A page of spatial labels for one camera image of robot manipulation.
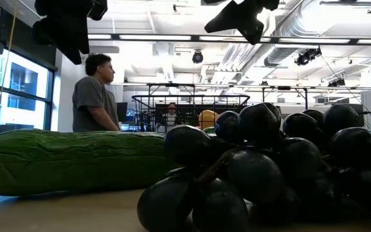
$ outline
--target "yellow ball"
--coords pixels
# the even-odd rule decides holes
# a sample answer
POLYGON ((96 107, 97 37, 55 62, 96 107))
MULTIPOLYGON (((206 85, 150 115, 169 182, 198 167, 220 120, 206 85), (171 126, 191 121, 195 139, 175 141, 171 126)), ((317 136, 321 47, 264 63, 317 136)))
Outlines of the yellow ball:
POLYGON ((198 116, 198 123, 200 125, 201 130, 206 129, 207 127, 214 126, 218 114, 211 110, 204 110, 198 116))

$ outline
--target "security camera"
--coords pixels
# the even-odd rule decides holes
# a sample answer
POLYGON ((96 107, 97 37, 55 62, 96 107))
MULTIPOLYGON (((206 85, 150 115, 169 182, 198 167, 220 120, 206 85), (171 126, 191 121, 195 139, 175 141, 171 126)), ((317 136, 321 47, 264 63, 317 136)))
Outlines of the security camera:
POLYGON ((195 51, 194 55, 193 55, 193 63, 195 64, 200 64, 201 62, 203 62, 203 54, 201 53, 201 51, 195 51))

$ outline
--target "window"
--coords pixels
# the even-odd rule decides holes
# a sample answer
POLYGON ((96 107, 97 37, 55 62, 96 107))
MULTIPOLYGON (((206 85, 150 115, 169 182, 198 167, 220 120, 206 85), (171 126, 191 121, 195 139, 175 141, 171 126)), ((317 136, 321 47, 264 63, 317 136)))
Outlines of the window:
POLYGON ((4 50, 0 55, 0 131, 50 126, 53 73, 4 50))
POLYGON ((0 126, 44 129, 46 103, 0 92, 0 126))
POLYGON ((20 55, 10 52, 8 57, 7 50, 0 55, 0 86, 4 88, 47 98, 49 76, 46 68, 20 55))

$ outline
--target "table surface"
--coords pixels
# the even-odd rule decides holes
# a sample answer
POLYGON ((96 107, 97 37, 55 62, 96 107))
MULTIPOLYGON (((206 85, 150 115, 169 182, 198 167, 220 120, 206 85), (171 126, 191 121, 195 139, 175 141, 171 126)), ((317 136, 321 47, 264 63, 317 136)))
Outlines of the table surface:
MULTIPOLYGON (((137 219, 142 190, 37 197, 0 196, 0 232, 146 232, 137 219)), ((253 231, 371 232, 371 223, 297 224, 253 231)))

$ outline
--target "monitor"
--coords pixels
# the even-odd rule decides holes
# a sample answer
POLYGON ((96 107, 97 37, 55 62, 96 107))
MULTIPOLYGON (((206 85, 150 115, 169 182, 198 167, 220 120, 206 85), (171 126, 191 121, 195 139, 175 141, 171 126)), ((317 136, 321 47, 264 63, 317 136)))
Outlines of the monitor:
POLYGON ((119 118, 119 122, 126 122, 127 121, 127 102, 118 102, 117 105, 117 117, 119 118))

